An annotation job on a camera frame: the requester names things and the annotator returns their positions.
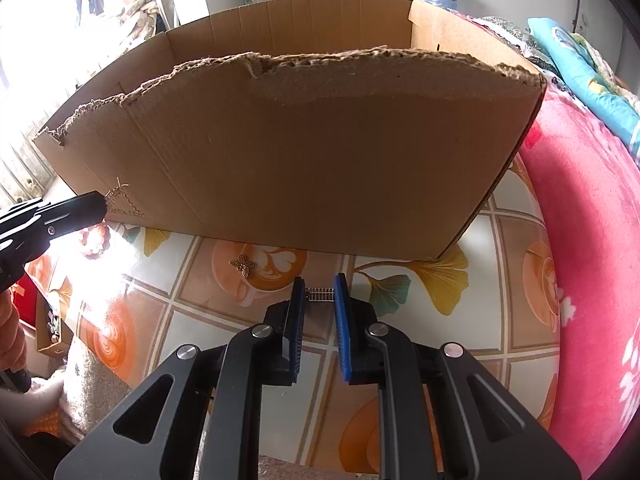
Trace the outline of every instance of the pink blanket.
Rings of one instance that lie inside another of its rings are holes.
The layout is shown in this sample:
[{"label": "pink blanket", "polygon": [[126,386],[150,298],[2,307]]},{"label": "pink blanket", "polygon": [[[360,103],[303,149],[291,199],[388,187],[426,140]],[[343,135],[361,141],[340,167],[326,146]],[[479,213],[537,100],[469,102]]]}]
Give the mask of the pink blanket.
[{"label": "pink blanket", "polygon": [[551,80],[520,154],[561,287],[550,432],[586,479],[640,404],[640,171],[620,140]]}]

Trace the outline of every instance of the small cardboard box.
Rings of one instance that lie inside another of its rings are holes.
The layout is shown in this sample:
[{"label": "small cardboard box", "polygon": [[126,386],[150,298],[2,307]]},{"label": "small cardboard box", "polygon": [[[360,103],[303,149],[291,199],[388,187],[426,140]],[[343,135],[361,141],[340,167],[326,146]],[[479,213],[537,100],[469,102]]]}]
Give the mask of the small cardboard box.
[{"label": "small cardboard box", "polygon": [[51,342],[47,330],[47,300],[38,292],[36,300],[36,349],[49,357],[64,357],[71,346],[73,333],[64,321],[60,322],[60,341]]},{"label": "small cardboard box", "polygon": [[114,190],[114,221],[433,260],[544,92],[510,47],[425,2],[273,0],[143,43],[35,142],[75,192]]}]

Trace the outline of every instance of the patterned tablecloth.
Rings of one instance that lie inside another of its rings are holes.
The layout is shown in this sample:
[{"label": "patterned tablecloth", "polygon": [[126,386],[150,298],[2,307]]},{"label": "patterned tablecloth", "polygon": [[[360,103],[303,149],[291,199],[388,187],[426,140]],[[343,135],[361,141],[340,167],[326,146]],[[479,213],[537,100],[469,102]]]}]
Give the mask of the patterned tablecloth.
[{"label": "patterned tablecloth", "polygon": [[[70,193],[59,183],[49,198]],[[289,297],[295,276],[307,286],[332,286],[345,272],[352,294],[370,301],[385,322],[418,343],[459,341],[548,427],[559,303],[546,229],[519,156],[439,262],[255,246],[127,224],[110,224],[106,237],[108,247],[91,258],[78,234],[55,240],[27,272],[74,334],[130,386],[181,344],[222,345],[260,322],[268,305]],[[230,264],[240,254],[255,263],[248,278]],[[308,307],[298,383],[264,388],[260,422],[263,454],[377,471],[376,388],[342,382],[331,304]]]}]

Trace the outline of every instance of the metal screw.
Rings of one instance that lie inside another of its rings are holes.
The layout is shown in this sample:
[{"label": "metal screw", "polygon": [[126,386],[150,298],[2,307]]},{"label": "metal screw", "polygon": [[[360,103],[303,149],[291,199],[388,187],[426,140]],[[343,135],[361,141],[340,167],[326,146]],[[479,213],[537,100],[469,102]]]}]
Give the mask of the metal screw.
[{"label": "metal screw", "polygon": [[269,337],[273,332],[273,328],[269,325],[256,325],[251,329],[251,334],[254,337],[262,339],[263,337]]},{"label": "metal screw", "polygon": [[178,348],[178,359],[184,359],[185,361],[188,359],[193,359],[197,354],[196,347],[193,345],[183,345]]},{"label": "metal screw", "polygon": [[373,323],[369,326],[369,333],[377,337],[382,337],[389,333],[389,327],[384,323]]},{"label": "metal screw", "polygon": [[447,357],[462,357],[465,349],[458,343],[447,343],[444,345],[444,353]]}]

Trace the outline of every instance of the ginkgo leaf print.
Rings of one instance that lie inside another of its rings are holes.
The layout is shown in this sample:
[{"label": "ginkgo leaf print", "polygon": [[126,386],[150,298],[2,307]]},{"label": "ginkgo leaf print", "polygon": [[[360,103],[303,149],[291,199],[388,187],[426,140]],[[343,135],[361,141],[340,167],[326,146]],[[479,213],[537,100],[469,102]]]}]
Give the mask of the ginkgo leaf print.
[{"label": "ginkgo leaf print", "polygon": [[364,272],[361,274],[369,280],[371,285],[369,303],[373,305],[379,317],[398,311],[400,305],[406,303],[409,285],[411,285],[411,279],[406,274],[389,276],[382,280],[372,278]]},{"label": "ginkgo leaf print", "polygon": [[458,244],[437,262],[413,260],[402,265],[418,275],[433,306],[444,316],[450,316],[460,301],[462,291],[469,286],[465,270],[469,262]]},{"label": "ginkgo leaf print", "polygon": [[170,231],[163,231],[162,229],[152,229],[151,227],[145,227],[145,245],[143,251],[145,256],[149,257],[153,252],[160,247],[160,244],[169,239],[171,235]]}]

